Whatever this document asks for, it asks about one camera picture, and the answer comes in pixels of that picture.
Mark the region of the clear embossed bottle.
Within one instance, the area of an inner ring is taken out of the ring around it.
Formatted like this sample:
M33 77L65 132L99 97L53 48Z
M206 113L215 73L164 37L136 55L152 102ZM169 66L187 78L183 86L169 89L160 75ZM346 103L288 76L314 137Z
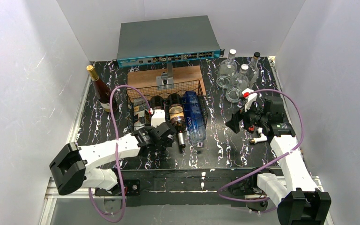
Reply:
M133 128L139 130L144 126L151 125L151 116L148 112L145 100L140 97L136 98L133 102Z

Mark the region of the dark bottle with black cap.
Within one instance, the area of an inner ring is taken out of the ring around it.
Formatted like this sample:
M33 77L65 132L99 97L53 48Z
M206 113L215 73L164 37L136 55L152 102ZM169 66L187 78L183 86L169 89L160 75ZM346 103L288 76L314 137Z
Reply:
M178 146L180 149L184 149L186 147L184 137L186 123L181 96L178 93L170 94L167 98L167 103L170 122L176 129Z

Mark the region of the dark green wine bottle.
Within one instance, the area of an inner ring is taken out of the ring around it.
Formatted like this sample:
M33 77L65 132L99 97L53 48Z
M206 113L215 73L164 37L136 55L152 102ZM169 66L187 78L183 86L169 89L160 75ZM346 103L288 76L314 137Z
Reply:
M164 112L166 112L166 103L167 100L161 96L153 96L150 100L150 106L153 109L153 111L163 110Z

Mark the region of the clear bottle with dark label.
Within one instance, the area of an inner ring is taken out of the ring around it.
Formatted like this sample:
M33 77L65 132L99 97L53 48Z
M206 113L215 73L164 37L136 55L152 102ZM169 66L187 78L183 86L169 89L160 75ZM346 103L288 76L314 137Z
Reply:
M247 64L242 64L238 73L232 76L230 84L225 93L227 101L231 103L238 103L243 96L242 91L249 87L249 79L247 77L247 72L249 66Z

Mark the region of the clear bottle with cork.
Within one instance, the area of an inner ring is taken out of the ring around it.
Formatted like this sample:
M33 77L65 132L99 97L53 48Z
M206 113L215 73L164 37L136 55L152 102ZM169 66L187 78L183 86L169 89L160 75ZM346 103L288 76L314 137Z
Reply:
M247 72L247 78L249 80L249 89L253 88L260 74L259 68L257 66L259 58L260 58L260 52L255 52L248 64L249 69Z

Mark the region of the clear bottle with white cap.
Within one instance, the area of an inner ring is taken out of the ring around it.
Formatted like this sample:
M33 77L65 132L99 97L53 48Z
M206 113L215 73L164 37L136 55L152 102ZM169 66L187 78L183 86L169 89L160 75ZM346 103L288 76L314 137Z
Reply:
M219 65L216 84L221 89L227 89L229 87L231 78L237 71L237 63L235 62L236 53L237 51L235 49L230 49L227 59L223 60Z

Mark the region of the amber wine bottle gold cap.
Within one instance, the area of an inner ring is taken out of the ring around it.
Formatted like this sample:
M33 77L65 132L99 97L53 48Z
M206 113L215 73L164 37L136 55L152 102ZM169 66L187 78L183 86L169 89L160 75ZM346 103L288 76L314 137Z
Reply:
M100 102L100 105L103 107L103 109L106 112L110 113L111 109L113 110L113 112L115 112L118 109L118 105L115 98L113 98L112 103L110 103L110 95L111 95L110 88L106 85L106 83L102 81L102 79L97 74L93 65L88 65L86 67L86 70L88 71L89 76L91 77L96 92L96 96Z

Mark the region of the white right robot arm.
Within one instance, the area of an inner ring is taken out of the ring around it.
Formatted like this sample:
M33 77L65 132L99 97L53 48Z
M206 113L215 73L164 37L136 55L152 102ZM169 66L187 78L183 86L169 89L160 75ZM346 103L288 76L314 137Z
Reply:
M245 128L252 125L261 128L277 155L285 178L285 185L271 172L256 169L251 174L256 185L267 194L277 208L282 225L331 225L329 209L331 197L323 192L310 176L301 157L292 125L284 121L285 110L280 97L268 96L264 106L255 106L256 94L245 93L244 108L232 114L226 126L235 133L240 131L239 122Z

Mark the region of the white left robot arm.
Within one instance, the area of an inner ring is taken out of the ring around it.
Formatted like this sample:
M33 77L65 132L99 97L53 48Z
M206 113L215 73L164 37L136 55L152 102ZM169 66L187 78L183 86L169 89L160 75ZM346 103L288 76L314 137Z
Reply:
M87 146L66 144L49 165L59 195L71 194L79 188L112 190L119 182L119 173L100 166L116 159L161 152L172 146L175 134L173 125L164 122L158 127L143 127L118 140Z

